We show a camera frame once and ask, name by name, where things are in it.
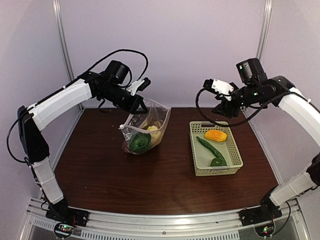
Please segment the orange mango slice toy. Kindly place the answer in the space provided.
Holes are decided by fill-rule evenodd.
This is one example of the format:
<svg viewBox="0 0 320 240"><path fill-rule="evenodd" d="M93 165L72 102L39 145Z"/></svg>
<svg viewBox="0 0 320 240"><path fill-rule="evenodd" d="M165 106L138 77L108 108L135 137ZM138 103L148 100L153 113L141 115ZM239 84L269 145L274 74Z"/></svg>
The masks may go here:
<svg viewBox="0 0 320 240"><path fill-rule="evenodd" d="M204 137L208 140L221 143L227 140L228 135L221 130L210 129L205 132Z"/></svg>

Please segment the clear zip top bag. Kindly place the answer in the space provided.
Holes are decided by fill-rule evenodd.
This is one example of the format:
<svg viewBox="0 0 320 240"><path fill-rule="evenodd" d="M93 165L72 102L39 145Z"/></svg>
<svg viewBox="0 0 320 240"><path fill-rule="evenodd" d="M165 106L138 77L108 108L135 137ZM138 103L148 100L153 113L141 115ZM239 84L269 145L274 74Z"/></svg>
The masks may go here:
<svg viewBox="0 0 320 240"><path fill-rule="evenodd" d="M142 155L142 154L133 153L129 150L130 141L134 138L135 134L137 133L151 134L151 132L147 131L147 128L152 125L156 125L156 126L160 125L160 126L163 126L163 129L162 129L162 138L163 138L169 123L170 116L171 116L172 108L170 106L163 105L155 100L148 99L148 98L145 98L143 101L147 107L148 112L146 114L130 114L126 119L125 123L121 124L118 128L124 137L122 149L126 153L133 154L133 155Z"/></svg>

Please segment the yellow lemon toy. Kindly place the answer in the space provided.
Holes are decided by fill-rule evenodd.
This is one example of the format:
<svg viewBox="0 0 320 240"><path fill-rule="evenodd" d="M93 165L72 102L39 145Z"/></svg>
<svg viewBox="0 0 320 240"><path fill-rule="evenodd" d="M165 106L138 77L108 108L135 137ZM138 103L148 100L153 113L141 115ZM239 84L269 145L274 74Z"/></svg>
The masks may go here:
<svg viewBox="0 0 320 240"><path fill-rule="evenodd" d="M147 128L147 131L153 134L153 133L158 132L158 131L159 131L159 128L158 128L157 126L155 126L155 125L151 125L151 126L149 126L149 127Z"/></svg>

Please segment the green bok choy toy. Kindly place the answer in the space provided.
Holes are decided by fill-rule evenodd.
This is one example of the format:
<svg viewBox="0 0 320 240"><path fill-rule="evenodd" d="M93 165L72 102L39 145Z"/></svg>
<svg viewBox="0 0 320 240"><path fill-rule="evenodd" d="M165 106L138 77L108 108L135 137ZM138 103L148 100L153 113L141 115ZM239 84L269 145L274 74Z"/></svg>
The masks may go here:
<svg viewBox="0 0 320 240"><path fill-rule="evenodd" d="M133 139L129 142L129 150L135 154L143 154L151 148L151 134L140 133L135 134Z"/></svg>

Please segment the beige walnut toy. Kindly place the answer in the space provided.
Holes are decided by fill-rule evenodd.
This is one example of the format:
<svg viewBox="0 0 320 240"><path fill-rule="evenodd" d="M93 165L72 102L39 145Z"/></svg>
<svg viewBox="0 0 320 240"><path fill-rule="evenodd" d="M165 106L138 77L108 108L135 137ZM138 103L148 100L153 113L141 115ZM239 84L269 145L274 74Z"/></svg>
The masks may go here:
<svg viewBox="0 0 320 240"><path fill-rule="evenodd" d="M156 146L162 140L162 137L163 137L163 133L162 133L163 125L153 125L153 126L157 126L159 128L158 132L151 133L151 144L152 144L152 146Z"/></svg>

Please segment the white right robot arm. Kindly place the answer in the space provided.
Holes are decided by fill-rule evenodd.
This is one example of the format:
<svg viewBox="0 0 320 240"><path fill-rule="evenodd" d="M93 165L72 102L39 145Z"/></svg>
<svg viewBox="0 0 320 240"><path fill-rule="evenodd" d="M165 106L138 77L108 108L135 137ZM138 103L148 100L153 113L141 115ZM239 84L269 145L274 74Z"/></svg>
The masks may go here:
<svg viewBox="0 0 320 240"><path fill-rule="evenodd" d="M212 112L233 119L229 127L256 123L271 150L271 166L280 177L256 210L268 220L282 204L320 187L320 111L286 77L267 76L259 59L236 64L240 85L212 78L204 88L215 94Z"/></svg>

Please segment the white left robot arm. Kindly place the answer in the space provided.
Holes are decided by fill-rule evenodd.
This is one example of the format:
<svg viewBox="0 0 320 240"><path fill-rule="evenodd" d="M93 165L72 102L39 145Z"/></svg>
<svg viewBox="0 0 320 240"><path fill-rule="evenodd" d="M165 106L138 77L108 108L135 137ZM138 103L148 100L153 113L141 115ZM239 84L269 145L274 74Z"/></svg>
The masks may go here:
<svg viewBox="0 0 320 240"><path fill-rule="evenodd" d="M127 65L113 60L102 72L88 69L44 99L28 107L21 106L17 111L19 137L26 162L33 170L46 200L54 205L51 210L53 215L61 222L69 221L72 211L61 203L65 196L51 161L49 128L61 123L76 106L91 99L108 101L130 114L146 114L148 108L139 92L147 88L151 80L142 75L129 85L123 85L130 72Z"/></svg>

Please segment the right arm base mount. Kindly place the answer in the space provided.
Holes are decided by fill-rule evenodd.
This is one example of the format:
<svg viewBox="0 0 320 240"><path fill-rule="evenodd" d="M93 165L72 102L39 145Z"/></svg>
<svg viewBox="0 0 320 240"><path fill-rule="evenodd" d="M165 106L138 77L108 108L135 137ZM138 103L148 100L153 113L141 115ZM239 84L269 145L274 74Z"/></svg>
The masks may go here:
<svg viewBox="0 0 320 240"><path fill-rule="evenodd" d="M254 208L244 208L239 213L242 226L256 225L280 218L283 214L279 207L263 203Z"/></svg>

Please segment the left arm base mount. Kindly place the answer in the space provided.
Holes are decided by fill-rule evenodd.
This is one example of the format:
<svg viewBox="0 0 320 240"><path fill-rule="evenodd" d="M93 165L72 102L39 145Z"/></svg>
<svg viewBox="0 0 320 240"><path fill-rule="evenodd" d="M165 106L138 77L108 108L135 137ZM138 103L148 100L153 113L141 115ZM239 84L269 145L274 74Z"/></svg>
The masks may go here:
<svg viewBox="0 0 320 240"><path fill-rule="evenodd" d="M89 212L69 207L66 203L50 204L45 217L71 226L86 227Z"/></svg>

